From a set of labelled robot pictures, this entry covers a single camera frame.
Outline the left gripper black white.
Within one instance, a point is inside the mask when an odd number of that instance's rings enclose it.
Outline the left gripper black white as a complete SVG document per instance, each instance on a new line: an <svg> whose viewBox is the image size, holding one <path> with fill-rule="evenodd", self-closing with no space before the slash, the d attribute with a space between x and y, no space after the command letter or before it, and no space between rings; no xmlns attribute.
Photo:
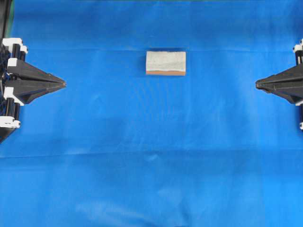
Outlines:
<svg viewBox="0 0 303 227"><path fill-rule="evenodd" d="M21 106L66 87L65 81L61 78L24 62L27 53L28 49L20 38L2 38L0 40L1 142L20 127ZM12 74L21 78L51 83L7 83L16 79Z"/></svg>

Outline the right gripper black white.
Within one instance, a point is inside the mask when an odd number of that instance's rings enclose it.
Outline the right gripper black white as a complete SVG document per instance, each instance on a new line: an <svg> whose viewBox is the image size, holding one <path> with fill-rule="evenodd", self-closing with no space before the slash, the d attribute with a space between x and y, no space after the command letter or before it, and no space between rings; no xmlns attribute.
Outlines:
<svg viewBox="0 0 303 227"><path fill-rule="evenodd" d="M256 88L286 99L289 103L300 107L300 130L303 129L303 87L284 82L303 81L303 39L293 47L296 66L278 74L256 81Z"/></svg>

